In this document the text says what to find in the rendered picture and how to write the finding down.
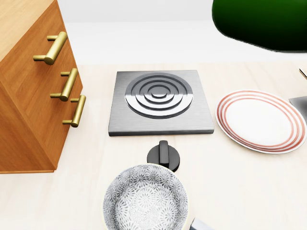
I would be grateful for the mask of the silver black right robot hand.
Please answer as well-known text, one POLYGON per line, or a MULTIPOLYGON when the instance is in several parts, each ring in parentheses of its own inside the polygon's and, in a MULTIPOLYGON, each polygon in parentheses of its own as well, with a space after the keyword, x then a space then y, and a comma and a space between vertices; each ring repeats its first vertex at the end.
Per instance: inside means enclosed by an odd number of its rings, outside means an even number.
POLYGON ((189 230, 214 230, 214 229, 205 224, 199 218, 194 218, 189 230))

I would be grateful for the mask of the wooden cabinet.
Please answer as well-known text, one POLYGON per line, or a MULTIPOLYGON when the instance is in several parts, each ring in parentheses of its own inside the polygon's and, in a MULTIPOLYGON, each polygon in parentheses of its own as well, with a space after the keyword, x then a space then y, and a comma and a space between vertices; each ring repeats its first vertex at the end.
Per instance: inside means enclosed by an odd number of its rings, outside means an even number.
MULTIPOLYGON (((0 0, 0 63, 52 2, 0 0)), ((78 73, 68 101, 79 98, 82 88, 78 73)), ((64 143, 46 146, 16 97, 0 79, 0 173, 53 172, 64 143)))

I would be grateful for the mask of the dark green wine bottle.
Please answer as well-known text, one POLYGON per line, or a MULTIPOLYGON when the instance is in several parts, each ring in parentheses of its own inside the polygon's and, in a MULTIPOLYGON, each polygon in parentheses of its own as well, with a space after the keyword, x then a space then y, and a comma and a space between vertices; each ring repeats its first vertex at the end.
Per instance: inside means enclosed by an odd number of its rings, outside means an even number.
POLYGON ((307 52, 307 0, 213 0, 223 35, 262 48, 307 52))

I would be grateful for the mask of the grey patterned bowl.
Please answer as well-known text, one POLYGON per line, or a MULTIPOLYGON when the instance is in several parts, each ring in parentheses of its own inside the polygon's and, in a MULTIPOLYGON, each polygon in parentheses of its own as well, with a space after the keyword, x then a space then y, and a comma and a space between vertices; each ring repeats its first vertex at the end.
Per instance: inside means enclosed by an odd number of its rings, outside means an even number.
POLYGON ((105 191, 106 230, 184 230, 189 198, 168 168, 147 163, 125 169, 105 191))

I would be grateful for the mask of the round black stove knob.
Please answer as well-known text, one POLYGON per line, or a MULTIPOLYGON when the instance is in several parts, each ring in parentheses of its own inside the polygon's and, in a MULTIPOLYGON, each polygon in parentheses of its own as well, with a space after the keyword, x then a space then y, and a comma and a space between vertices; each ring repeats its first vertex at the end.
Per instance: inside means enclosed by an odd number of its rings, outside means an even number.
POLYGON ((166 140, 161 140, 158 145, 148 152, 147 162, 164 166, 175 172, 180 165, 180 155, 166 140))

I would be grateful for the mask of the white plate with red rings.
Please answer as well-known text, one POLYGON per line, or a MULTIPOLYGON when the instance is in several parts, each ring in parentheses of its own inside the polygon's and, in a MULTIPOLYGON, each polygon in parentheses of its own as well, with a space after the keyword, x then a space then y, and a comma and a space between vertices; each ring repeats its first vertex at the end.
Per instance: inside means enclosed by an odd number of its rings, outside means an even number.
POLYGON ((307 140, 307 123, 301 113, 268 92, 231 92, 217 103, 215 118, 233 141, 262 153, 288 153, 307 140))

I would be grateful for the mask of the flat grey stove plate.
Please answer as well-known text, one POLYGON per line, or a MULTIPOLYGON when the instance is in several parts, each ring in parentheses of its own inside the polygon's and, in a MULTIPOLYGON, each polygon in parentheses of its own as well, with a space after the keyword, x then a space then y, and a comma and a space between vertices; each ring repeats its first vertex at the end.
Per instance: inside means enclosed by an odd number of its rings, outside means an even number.
POLYGON ((117 72, 110 136, 213 132, 212 116, 196 70, 117 72))

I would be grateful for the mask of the grey metallic box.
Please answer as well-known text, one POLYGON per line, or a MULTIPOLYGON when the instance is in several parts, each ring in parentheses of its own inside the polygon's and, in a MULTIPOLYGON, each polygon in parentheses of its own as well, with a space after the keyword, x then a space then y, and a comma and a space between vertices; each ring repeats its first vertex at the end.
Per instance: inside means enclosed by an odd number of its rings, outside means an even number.
POLYGON ((291 98, 289 102, 301 113, 307 124, 307 96, 291 98))

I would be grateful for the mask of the middle wooden drawer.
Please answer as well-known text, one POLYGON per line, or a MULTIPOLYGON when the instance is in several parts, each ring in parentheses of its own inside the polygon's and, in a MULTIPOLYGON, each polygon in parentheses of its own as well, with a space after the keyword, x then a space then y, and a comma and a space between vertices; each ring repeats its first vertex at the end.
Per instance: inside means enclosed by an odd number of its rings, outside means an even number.
POLYGON ((31 72, 18 91, 35 133, 46 146, 65 142, 70 126, 63 125, 62 121, 73 118, 76 103, 50 98, 50 94, 61 93, 63 89, 68 77, 62 77, 60 73, 76 67, 67 41, 53 65, 31 61, 31 72))

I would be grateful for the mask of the large wooden drawer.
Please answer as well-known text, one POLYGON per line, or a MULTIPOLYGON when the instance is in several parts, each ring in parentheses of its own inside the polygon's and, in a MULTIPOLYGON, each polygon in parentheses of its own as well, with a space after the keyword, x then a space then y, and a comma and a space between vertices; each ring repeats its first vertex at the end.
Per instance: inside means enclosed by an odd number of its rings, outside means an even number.
POLYGON ((74 109, 70 102, 50 98, 51 93, 60 92, 64 86, 66 79, 60 73, 76 67, 69 40, 53 65, 33 59, 51 48, 47 36, 65 31, 58 1, 53 0, 0 63, 0 79, 28 116, 63 115, 74 109))

